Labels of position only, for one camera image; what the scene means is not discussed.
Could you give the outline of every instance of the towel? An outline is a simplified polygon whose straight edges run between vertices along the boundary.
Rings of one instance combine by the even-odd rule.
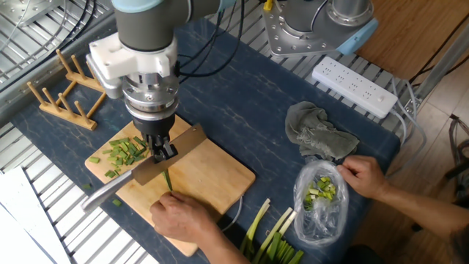
[[[325,110],[310,102],[300,102],[288,108],[285,133],[292,143],[300,145],[301,155],[320,155],[332,161],[355,152],[359,140],[338,131],[327,119]]]

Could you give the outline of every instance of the cutting board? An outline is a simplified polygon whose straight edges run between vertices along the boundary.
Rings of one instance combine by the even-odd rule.
[[[171,139],[175,139],[190,127],[186,121],[176,116],[176,122],[169,131],[169,135]],[[126,137],[132,139],[134,136],[141,139],[140,131],[130,122],[109,141]],[[108,170],[114,170],[111,162],[107,161],[108,154],[102,154],[104,150],[112,149],[108,142],[92,155],[92,157],[100,158],[98,164],[89,162],[89,159],[85,161],[85,166],[104,183],[111,180],[104,174]],[[137,164],[123,166],[119,173],[122,174]],[[172,165],[169,168],[169,175],[174,191],[200,201],[215,221],[218,221],[239,200],[256,178],[252,171],[209,139],[205,139],[184,158]],[[149,207],[167,191],[169,190],[163,175],[158,175],[143,186],[131,180],[117,192],[117,196],[153,226]],[[197,251],[197,245],[194,243],[167,239],[187,257]]]

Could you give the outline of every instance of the human hand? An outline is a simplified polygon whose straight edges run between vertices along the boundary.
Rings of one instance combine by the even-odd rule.
[[[149,211],[152,213],[155,231],[168,238],[199,245],[210,231],[218,230],[202,205],[174,191],[163,194]]]
[[[372,157],[347,157],[342,165],[337,166],[337,170],[344,180],[364,197],[380,199],[390,188],[376,159]]]

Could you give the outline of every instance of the knife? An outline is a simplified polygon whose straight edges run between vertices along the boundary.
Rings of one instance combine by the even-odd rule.
[[[170,142],[170,144],[173,144],[174,147],[176,147],[177,155],[175,157],[158,162],[157,164],[153,163],[153,157],[146,158],[135,168],[122,173],[119,177],[116,177],[103,187],[99,188],[95,193],[83,201],[81,209],[86,212],[96,209],[100,204],[115,194],[132,179],[135,179],[141,185],[145,185],[154,177],[161,174],[161,172],[166,171],[171,165],[178,162],[194,148],[199,146],[206,138],[207,136],[205,136],[204,130],[200,124],[189,128]]]

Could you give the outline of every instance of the power strip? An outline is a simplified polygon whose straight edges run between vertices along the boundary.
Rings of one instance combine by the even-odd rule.
[[[397,96],[367,78],[325,57],[313,70],[313,78],[379,118],[388,115]]]

